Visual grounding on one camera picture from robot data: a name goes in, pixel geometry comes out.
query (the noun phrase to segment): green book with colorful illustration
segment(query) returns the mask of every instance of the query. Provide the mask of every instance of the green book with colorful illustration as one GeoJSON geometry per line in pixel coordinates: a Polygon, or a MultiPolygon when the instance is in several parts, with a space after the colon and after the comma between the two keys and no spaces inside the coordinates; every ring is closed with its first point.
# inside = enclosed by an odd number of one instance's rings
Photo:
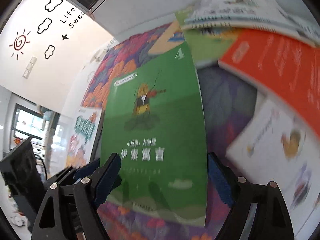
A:
{"type": "Polygon", "coordinates": [[[196,70],[183,43],[111,82],[100,165],[121,156],[108,201],[204,226],[207,150],[196,70]]]}
{"type": "MultiPolygon", "coordinates": [[[[184,20],[194,11],[194,4],[175,13],[180,26],[185,25],[184,20]]],[[[202,28],[183,29],[196,67],[205,67],[216,62],[238,38],[241,30],[235,28],[202,28]]]]}

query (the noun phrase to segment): yellow cartoon character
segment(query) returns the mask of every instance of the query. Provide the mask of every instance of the yellow cartoon character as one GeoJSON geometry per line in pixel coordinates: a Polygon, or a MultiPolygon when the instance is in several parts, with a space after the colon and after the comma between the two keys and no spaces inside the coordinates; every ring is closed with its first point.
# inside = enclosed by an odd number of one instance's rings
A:
{"type": "Polygon", "coordinates": [[[164,93],[165,90],[153,90],[149,89],[146,83],[142,83],[138,88],[137,98],[135,101],[133,115],[137,116],[144,113],[150,113],[149,99],[155,97],[158,93],[164,93]]]}
{"type": "Polygon", "coordinates": [[[281,142],[283,144],[284,155],[287,159],[293,159],[298,155],[300,139],[301,135],[297,130],[291,131],[289,140],[285,134],[282,134],[281,142]]]}

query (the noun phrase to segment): cloud drawing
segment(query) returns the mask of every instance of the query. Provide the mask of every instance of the cloud drawing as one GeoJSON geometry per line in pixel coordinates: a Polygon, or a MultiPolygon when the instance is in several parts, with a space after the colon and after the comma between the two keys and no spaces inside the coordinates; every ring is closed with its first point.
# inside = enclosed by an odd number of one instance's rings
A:
{"type": "Polygon", "coordinates": [[[49,18],[44,19],[44,21],[38,26],[38,34],[43,33],[49,28],[49,25],[52,23],[52,20],[49,18]]]}
{"type": "Polygon", "coordinates": [[[168,187],[172,187],[175,189],[189,189],[192,187],[192,180],[186,179],[175,179],[174,182],[169,182],[168,187]]]}
{"type": "Polygon", "coordinates": [[[62,2],[63,0],[50,0],[49,3],[44,6],[44,9],[52,12],[58,5],[62,4],[62,2]]]}
{"type": "Polygon", "coordinates": [[[53,52],[55,50],[55,47],[52,45],[49,45],[48,49],[44,53],[44,58],[49,59],[53,55],[53,52]]]}

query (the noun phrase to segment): sun drawing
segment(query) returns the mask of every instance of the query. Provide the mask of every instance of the sun drawing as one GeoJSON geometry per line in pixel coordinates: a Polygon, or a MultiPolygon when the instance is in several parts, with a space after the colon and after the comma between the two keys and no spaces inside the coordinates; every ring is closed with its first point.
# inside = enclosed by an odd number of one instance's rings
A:
{"type": "Polygon", "coordinates": [[[30,43],[30,41],[27,41],[27,36],[31,31],[29,31],[27,34],[25,34],[25,32],[26,32],[26,29],[23,30],[22,35],[19,35],[19,33],[17,32],[17,37],[14,40],[14,43],[9,45],[9,47],[13,46],[13,48],[17,51],[17,60],[18,60],[19,52],[23,55],[23,52],[20,51],[23,48],[23,46],[26,43],[30,43]]]}

